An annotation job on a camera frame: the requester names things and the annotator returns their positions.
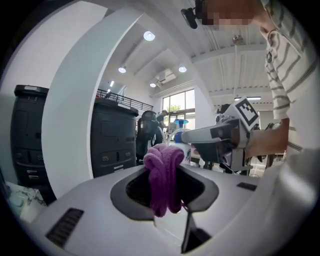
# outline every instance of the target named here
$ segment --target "black chair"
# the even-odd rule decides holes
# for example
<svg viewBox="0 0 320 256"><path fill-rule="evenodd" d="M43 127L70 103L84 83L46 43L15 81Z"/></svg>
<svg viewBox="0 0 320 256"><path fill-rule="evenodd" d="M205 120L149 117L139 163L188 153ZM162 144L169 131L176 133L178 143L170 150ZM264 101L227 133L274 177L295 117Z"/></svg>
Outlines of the black chair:
<svg viewBox="0 0 320 256"><path fill-rule="evenodd" d="M148 150L148 141L150 141L158 129L159 122L156 120L156 113L148 110L142 114L138 120L138 131L135 140L136 164L141 165Z"/></svg>

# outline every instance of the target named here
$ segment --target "purple towel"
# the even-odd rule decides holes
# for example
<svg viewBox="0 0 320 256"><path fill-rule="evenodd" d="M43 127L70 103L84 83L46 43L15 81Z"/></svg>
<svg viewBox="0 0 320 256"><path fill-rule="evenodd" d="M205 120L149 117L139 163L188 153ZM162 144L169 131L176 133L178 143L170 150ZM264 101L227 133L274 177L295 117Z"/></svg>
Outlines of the purple towel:
<svg viewBox="0 0 320 256"><path fill-rule="evenodd" d="M150 170L150 207L157 217L163 217L167 207L174 214L182 207L176 184L176 167L184 158L182 149L165 144L149 148L144 156L144 165Z"/></svg>

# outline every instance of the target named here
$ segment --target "white ceiling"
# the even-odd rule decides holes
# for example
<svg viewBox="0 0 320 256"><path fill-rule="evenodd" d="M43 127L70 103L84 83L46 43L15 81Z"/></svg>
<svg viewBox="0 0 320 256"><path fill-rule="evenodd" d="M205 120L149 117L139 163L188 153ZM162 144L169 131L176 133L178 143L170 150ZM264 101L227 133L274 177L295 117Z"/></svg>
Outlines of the white ceiling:
<svg viewBox="0 0 320 256"><path fill-rule="evenodd" d="M250 25L234 31L214 31L199 24L197 29L191 29L180 11L194 6L193 0L100 2L113 11L125 3L145 11L145 14L116 48L116 58L110 60L112 67L115 63L119 66L125 64L127 72L146 87L158 73L171 69L177 78L154 89L157 95L169 87L190 85L190 80L194 80L195 84L203 85L202 91L214 106L231 103L236 87L236 97L261 96L256 105L258 109L272 109L272 95L265 72L265 39L258 27ZM155 34L155 40L144 40L143 34L147 30ZM243 37L243 45L237 46L237 58L232 40L234 35ZM180 65L188 68L188 75L178 72Z"/></svg>

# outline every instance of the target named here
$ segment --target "person's neck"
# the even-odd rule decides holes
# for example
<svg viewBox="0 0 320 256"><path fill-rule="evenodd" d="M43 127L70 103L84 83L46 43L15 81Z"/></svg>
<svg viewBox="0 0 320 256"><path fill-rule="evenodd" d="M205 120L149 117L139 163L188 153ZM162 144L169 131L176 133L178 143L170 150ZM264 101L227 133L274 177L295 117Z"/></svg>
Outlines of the person's neck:
<svg viewBox="0 0 320 256"><path fill-rule="evenodd" d="M254 13L252 19L254 24L262 27L266 33L276 29L276 26L272 22L268 12L264 9L260 0L251 0L251 6Z"/></svg>

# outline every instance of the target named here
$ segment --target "ceiling air conditioner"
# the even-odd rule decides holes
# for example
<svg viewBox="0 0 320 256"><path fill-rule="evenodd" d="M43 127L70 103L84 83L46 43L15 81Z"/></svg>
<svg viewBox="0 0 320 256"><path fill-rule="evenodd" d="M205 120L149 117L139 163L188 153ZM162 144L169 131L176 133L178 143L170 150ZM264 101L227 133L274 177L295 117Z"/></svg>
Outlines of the ceiling air conditioner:
<svg viewBox="0 0 320 256"><path fill-rule="evenodd" d="M168 83L169 81L176 79L177 77L170 69L166 69L156 75L155 78L160 84L164 85L165 83Z"/></svg>

